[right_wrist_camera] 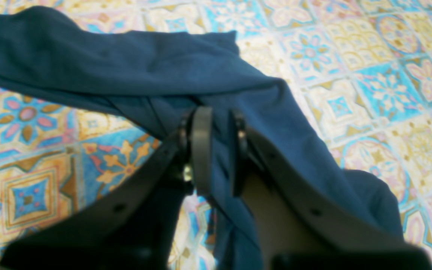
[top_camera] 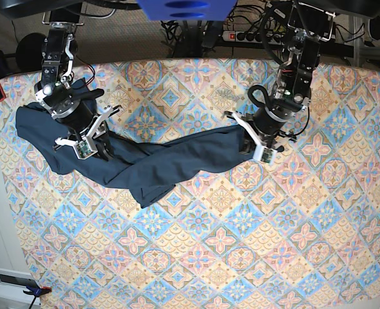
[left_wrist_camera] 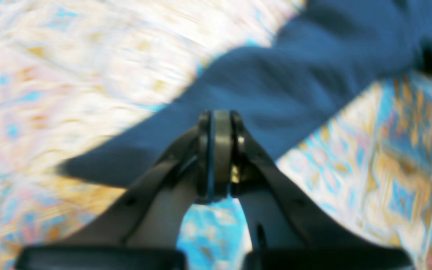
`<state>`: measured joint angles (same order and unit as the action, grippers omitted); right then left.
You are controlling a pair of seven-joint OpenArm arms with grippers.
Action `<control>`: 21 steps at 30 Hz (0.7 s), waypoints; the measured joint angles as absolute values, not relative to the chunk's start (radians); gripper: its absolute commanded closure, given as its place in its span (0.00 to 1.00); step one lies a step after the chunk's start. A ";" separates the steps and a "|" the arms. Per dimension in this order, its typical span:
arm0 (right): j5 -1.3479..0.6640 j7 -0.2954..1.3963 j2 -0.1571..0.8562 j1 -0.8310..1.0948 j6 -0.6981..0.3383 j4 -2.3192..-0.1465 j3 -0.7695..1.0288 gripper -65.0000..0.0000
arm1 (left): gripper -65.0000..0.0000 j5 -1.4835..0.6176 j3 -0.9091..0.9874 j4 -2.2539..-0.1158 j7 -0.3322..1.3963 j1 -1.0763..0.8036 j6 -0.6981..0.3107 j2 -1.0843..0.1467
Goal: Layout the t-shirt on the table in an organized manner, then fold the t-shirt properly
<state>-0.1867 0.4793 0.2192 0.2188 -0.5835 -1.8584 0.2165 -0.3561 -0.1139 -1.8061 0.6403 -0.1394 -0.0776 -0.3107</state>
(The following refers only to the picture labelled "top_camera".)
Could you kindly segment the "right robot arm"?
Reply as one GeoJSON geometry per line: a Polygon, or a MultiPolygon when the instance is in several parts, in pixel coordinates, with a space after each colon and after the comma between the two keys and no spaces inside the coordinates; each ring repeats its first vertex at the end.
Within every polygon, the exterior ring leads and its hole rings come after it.
{"type": "Polygon", "coordinates": [[[81,93],[72,87],[77,26],[64,21],[50,23],[42,47],[41,80],[35,85],[35,98],[53,120],[67,127],[68,136],[55,140],[55,150],[69,146],[79,160],[94,156],[108,161],[113,158],[113,148],[106,121],[120,111],[120,106],[108,106],[99,114],[86,101],[103,96],[104,90],[81,93]]]}

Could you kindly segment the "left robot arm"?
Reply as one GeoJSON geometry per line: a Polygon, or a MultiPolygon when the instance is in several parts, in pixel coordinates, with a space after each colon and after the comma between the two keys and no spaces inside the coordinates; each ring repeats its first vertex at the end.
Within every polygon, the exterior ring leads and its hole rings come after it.
{"type": "Polygon", "coordinates": [[[259,29],[261,43],[279,67],[270,91],[261,85],[248,89],[248,98],[257,111],[244,116],[231,115],[243,128],[242,154],[251,153],[256,161],[268,163],[276,153],[284,150],[278,137],[296,142],[302,134],[302,131],[293,129],[286,132],[283,126],[297,113],[310,110],[310,85],[319,64],[320,44],[330,40],[334,17],[334,12],[299,1],[275,1],[265,9],[259,29]],[[286,14],[287,41],[282,48],[285,59],[279,58],[271,49],[266,28],[269,18],[275,17],[281,8],[290,10],[286,14]]]}

